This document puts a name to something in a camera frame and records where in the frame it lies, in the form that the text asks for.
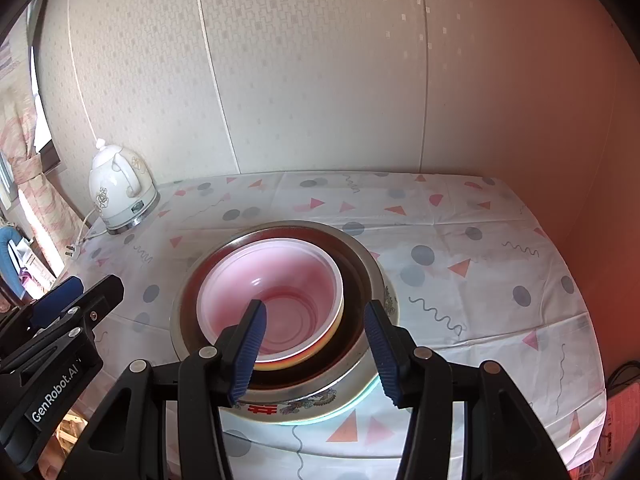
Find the curtain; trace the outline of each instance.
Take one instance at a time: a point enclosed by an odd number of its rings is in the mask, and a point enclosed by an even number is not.
[[[29,50],[25,11],[0,46],[0,151],[11,165],[20,204],[40,249],[59,275],[80,219],[42,173],[33,145],[36,108]]]

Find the kettle lid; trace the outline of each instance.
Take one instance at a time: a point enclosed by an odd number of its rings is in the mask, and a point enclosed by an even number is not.
[[[95,147],[98,148],[98,153],[95,154],[94,160],[91,163],[92,170],[103,165],[105,162],[109,162],[113,158],[113,155],[122,150],[122,147],[116,144],[109,144],[107,146],[104,139],[96,139]]]

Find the silver screw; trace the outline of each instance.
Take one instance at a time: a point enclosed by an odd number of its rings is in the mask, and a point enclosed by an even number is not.
[[[211,359],[218,355],[218,349],[215,346],[203,346],[198,352],[198,355],[203,359]]]
[[[135,374],[139,374],[145,368],[146,361],[143,361],[142,359],[136,359],[129,365],[129,370],[131,370]]]
[[[495,361],[487,361],[484,363],[484,371],[489,374],[499,374],[500,370],[502,370],[500,365]]]
[[[429,359],[433,355],[433,352],[426,346],[417,346],[414,348],[414,355],[418,359]]]

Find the bowl rim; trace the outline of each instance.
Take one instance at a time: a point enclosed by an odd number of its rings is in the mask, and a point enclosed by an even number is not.
[[[243,256],[247,256],[247,254],[241,254],[245,251],[254,252],[255,250],[267,249],[266,247],[260,248],[259,246],[266,246],[266,245],[271,245],[276,243],[282,244],[283,242],[290,246],[296,246],[296,248],[303,248],[305,253],[307,254],[311,253],[313,257],[318,258],[319,260],[322,261],[322,263],[325,264],[325,266],[328,267],[328,270],[331,273],[332,278],[334,280],[334,297],[332,299],[331,309],[329,310],[329,313],[326,319],[324,320],[322,325],[319,326],[312,333],[311,336],[309,336],[302,343],[297,344],[293,348],[289,348],[287,350],[283,350],[281,352],[276,352],[273,354],[265,354],[262,356],[258,355],[258,358],[256,359],[255,362],[260,364],[273,363],[277,361],[282,361],[284,359],[289,359],[291,357],[295,357],[296,355],[299,355],[300,353],[310,349],[313,345],[318,343],[318,341],[322,339],[322,336],[324,336],[324,334],[326,334],[328,330],[332,327],[332,325],[335,323],[336,319],[338,318],[338,314],[340,314],[341,312],[341,307],[343,305],[344,290],[343,290],[343,283],[342,283],[342,275],[340,274],[340,270],[338,269],[338,265],[336,265],[336,263],[334,262],[334,259],[331,256],[329,256],[329,254],[323,248],[318,247],[312,244],[311,242],[307,242],[306,240],[299,240],[297,238],[286,238],[286,237],[267,238],[265,240],[256,240],[255,242],[251,242],[250,244],[247,244],[245,246],[238,247],[235,251],[232,251],[227,256],[222,258],[209,271],[209,273],[204,278],[202,282],[202,286],[198,291],[198,299],[196,300],[196,316],[198,319],[198,325],[200,326],[200,330],[202,330],[202,334],[204,335],[205,338],[207,338],[207,340],[211,344],[215,343],[215,341],[218,339],[220,334],[216,334],[214,330],[210,329],[207,323],[202,322],[203,321],[202,317],[204,316],[204,314],[202,313],[202,309],[204,307],[203,301],[202,301],[202,295],[207,285],[210,285],[210,283],[212,282],[214,278],[214,274],[215,273],[221,274],[224,270],[227,270],[233,263],[230,260],[234,260],[234,259],[239,260]]]
[[[293,227],[293,228],[307,228],[317,229],[325,232],[326,234],[333,235],[340,239],[347,247],[354,251],[354,253],[360,258],[360,261],[364,265],[367,274],[369,275],[370,283],[370,296],[372,300],[385,301],[385,282],[382,277],[382,273],[378,264],[369,251],[351,235],[346,234],[340,229],[322,224],[320,222],[311,222],[307,220],[282,220],[275,222],[267,222],[264,224],[258,224],[247,228],[245,230],[239,230],[235,234],[223,242],[214,245],[211,250],[205,252],[191,267],[182,280],[182,285],[178,289],[173,303],[173,309],[170,317],[170,335],[171,342],[174,346],[174,351],[180,359],[185,360],[189,355],[189,349],[185,343],[185,339],[182,336],[180,329],[180,311],[181,311],[181,299],[184,295],[186,287],[189,285],[191,277],[194,272],[206,261],[213,253],[222,250],[229,244],[241,243],[242,239],[249,237],[256,232],[267,230],[270,228],[279,227]],[[254,390],[249,388],[242,401],[251,402],[255,404],[273,404],[278,402],[289,402],[290,400],[304,399],[331,387],[337,383],[342,377],[344,377],[353,367],[358,364],[363,358],[372,358],[369,351],[369,342],[364,330],[360,333],[357,341],[351,347],[351,349],[331,368],[322,372],[321,374],[310,378],[309,380],[290,384],[289,386],[283,386],[281,388],[272,388],[269,390]]]

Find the kettle handle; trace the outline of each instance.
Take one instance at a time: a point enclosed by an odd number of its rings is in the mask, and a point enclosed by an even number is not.
[[[120,155],[120,153],[116,153],[115,155],[113,155],[113,163],[111,164],[111,167],[115,171],[122,171],[122,173],[124,174],[124,178],[127,179],[127,182],[129,183],[129,186],[131,188],[130,192],[129,190],[127,190],[127,195],[129,195],[130,198],[135,197],[142,189],[142,186],[140,185],[140,181],[138,180],[136,172],[133,171],[133,168],[131,167],[127,159]]]

